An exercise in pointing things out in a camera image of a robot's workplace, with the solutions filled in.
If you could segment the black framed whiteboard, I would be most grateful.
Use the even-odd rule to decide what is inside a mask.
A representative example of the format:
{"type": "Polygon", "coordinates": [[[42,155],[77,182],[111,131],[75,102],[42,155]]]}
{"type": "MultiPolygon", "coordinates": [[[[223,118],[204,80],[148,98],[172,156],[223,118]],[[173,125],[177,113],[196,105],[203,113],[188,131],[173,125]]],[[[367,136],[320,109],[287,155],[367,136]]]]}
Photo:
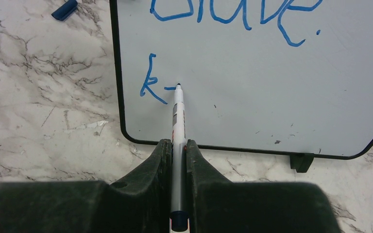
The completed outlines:
{"type": "Polygon", "coordinates": [[[110,1],[120,130],[352,159],[373,145],[373,0],[110,1]]]}

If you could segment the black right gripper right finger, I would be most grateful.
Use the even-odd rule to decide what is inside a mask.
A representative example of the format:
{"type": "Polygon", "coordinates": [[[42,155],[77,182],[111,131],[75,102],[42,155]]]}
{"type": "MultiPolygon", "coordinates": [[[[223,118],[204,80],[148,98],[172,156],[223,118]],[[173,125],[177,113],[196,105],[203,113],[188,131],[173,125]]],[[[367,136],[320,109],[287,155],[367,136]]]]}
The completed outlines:
{"type": "Polygon", "coordinates": [[[193,233],[339,233],[329,199],[315,184],[232,182],[186,146],[193,233]]]}

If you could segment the blue whiteboard marker pen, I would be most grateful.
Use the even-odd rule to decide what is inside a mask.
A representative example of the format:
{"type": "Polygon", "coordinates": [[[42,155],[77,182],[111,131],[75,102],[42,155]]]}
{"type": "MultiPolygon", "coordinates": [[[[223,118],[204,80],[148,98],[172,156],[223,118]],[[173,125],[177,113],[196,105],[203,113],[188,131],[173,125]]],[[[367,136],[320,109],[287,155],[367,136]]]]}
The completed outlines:
{"type": "Polygon", "coordinates": [[[186,157],[186,122],[184,93],[178,83],[174,90],[174,106],[172,116],[172,171],[171,171],[171,229],[184,232],[188,229],[187,212],[187,157],[186,157]]]}

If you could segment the blue marker cap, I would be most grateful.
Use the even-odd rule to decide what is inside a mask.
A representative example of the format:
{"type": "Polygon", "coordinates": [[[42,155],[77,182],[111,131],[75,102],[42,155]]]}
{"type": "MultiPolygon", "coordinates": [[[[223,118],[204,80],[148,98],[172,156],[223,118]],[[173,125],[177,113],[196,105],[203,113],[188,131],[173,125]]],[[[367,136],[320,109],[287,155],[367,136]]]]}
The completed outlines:
{"type": "Polygon", "coordinates": [[[61,7],[55,10],[51,16],[58,21],[65,21],[77,10],[78,2],[76,0],[67,0],[61,7]]]}

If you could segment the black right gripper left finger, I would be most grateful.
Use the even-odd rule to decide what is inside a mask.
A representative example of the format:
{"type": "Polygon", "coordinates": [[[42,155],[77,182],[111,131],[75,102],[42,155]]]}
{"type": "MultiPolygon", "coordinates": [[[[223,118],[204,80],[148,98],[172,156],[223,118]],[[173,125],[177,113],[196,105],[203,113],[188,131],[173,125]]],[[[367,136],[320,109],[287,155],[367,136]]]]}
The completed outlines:
{"type": "Polygon", "coordinates": [[[0,183],[0,233],[167,233],[171,144],[105,181],[0,183]]]}

